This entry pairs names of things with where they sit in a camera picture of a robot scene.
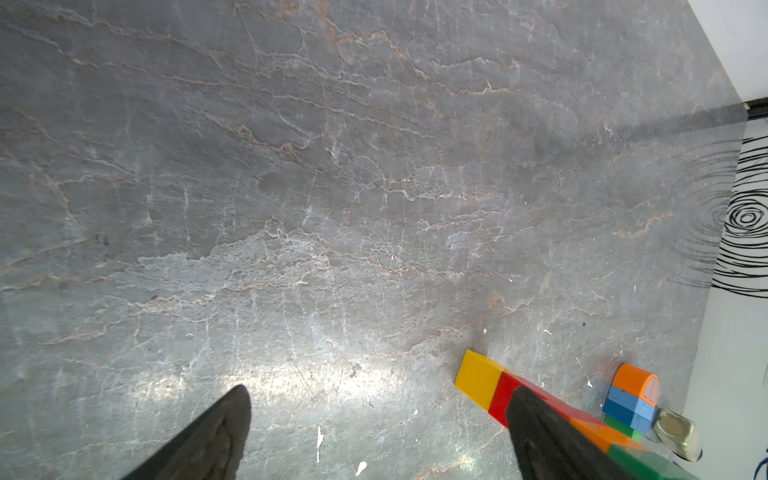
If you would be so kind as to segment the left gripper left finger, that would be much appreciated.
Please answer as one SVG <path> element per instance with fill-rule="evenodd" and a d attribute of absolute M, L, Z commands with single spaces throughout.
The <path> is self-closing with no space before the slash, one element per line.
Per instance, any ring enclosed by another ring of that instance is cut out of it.
<path fill-rule="evenodd" d="M 230 389 L 128 479 L 234 479 L 251 423 L 247 388 Z"/>

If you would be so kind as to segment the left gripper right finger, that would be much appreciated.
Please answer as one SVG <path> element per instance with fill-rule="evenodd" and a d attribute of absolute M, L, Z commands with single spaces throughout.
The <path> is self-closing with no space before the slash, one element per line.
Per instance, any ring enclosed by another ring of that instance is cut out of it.
<path fill-rule="evenodd" d="M 526 386 L 512 393 L 506 419 L 525 480 L 633 478 Z"/>

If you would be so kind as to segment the orange long lego brick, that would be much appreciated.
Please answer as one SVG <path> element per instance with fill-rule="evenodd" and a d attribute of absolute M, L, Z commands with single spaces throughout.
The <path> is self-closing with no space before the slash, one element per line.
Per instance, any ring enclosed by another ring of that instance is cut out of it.
<path fill-rule="evenodd" d="M 603 423 L 595 423 L 576 418 L 571 418 L 569 422 L 605 453 L 607 453 L 614 445 L 625 449 L 648 451 L 648 448 L 640 443 Z"/>

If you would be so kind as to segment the small red lego brick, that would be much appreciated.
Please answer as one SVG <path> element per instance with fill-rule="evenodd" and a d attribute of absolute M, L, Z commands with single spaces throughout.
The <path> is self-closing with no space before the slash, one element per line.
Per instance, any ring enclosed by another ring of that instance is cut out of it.
<path fill-rule="evenodd" d="M 502 372 L 488 408 L 489 415 L 504 428 L 508 427 L 506 411 L 512 394 L 522 386 L 520 379 L 508 372 Z"/>

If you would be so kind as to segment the green tall lego brick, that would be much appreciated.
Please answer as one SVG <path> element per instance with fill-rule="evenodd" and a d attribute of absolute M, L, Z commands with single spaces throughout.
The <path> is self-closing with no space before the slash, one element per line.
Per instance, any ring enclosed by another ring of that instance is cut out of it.
<path fill-rule="evenodd" d="M 615 429 L 616 431 L 618 431 L 618 432 L 622 433 L 623 435 L 629 437 L 630 439 L 632 439 L 635 442 L 640 443 L 642 441 L 643 435 L 642 435 L 641 432 L 628 427 L 627 425 L 625 425 L 621 421 L 616 420 L 615 418 L 613 418 L 613 417 L 611 417 L 609 415 L 605 415 L 604 416 L 603 422 L 606 425 L 610 426 L 611 428 Z"/>

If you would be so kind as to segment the green lego plate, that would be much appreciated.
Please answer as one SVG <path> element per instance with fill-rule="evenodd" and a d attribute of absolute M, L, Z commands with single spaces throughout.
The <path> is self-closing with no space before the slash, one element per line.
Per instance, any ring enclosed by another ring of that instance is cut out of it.
<path fill-rule="evenodd" d="M 608 456 L 635 479 L 698 480 L 697 476 L 651 451 L 612 445 Z"/>

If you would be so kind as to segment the light blue lego brick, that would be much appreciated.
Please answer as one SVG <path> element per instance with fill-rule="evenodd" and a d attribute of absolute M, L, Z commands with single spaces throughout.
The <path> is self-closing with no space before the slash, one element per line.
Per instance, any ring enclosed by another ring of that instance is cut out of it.
<path fill-rule="evenodd" d="M 603 412 L 625 427 L 645 435 L 651 428 L 655 407 L 631 393 L 611 386 Z"/>

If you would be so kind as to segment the yellow square lego brick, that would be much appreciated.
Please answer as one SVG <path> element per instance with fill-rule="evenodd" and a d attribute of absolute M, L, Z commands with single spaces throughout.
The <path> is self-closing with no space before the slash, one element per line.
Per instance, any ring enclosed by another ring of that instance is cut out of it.
<path fill-rule="evenodd" d="M 506 372 L 506 369 L 497 362 L 467 349 L 454 385 L 483 410 L 488 411 L 503 372 Z"/>

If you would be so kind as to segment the orange round lego piece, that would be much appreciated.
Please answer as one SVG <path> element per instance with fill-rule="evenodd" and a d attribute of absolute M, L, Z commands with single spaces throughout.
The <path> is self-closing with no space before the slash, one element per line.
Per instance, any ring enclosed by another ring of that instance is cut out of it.
<path fill-rule="evenodd" d="M 657 405 L 661 393 L 661 382 L 656 374 L 629 363 L 619 366 L 612 385 L 652 406 Z"/>

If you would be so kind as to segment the small glass jar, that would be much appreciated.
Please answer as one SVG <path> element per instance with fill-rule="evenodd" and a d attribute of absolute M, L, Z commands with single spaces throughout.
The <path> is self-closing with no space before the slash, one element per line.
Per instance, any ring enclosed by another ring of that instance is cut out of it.
<path fill-rule="evenodd" d="M 697 462 L 703 455 L 698 429 L 693 421 L 666 408 L 656 412 L 652 429 L 658 439 L 679 458 Z"/>

